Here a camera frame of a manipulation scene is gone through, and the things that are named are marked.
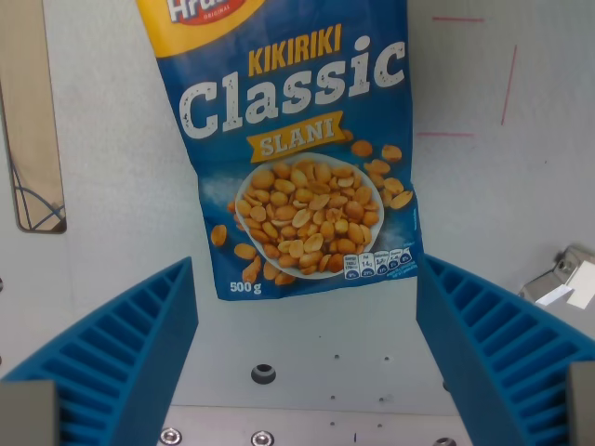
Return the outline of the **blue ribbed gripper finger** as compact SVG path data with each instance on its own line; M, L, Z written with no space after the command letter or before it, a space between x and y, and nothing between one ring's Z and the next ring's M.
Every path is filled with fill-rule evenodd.
M185 257L96 308L3 379L55 385L60 445L154 445L197 326Z
M416 321L471 442L570 444L566 380L593 340L437 257L416 264Z

